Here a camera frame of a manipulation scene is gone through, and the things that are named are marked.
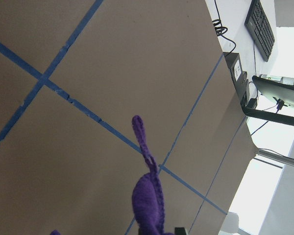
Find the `purple towel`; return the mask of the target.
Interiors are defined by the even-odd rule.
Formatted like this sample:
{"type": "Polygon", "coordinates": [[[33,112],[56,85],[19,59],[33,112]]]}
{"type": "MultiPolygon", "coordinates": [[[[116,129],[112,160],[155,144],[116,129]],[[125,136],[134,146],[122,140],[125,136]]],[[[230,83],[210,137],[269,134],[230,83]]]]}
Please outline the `purple towel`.
{"type": "Polygon", "coordinates": [[[166,235],[164,230],[165,203],[158,167],[147,146],[144,123],[139,115],[132,118],[132,128],[149,168],[149,173],[139,179],[132,192],[134,217],[141,234],[166,235]]]}

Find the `black computer box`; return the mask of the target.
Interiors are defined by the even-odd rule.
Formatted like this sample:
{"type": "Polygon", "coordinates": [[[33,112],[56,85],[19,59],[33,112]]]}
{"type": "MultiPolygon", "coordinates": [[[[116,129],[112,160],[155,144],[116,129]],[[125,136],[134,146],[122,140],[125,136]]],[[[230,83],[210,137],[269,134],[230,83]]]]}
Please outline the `black computer box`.
{"type": "Polygon", "coordinates": [[[238,95],[241,106],[247,105],[247,72],[243,70],[240,55],[235,52],[223,52],[227,67],[238,95]]]}

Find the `black keyboard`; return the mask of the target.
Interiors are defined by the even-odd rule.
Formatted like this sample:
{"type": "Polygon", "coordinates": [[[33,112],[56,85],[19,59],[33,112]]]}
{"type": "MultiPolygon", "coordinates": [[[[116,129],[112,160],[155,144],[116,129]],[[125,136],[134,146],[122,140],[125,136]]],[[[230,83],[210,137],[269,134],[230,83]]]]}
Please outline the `black keyboard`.
{"type": "Polygon", "coordinates": [[[275,37],[259,0],[252,0],[244,23],[263,60],[268,62],[275,37]]]}

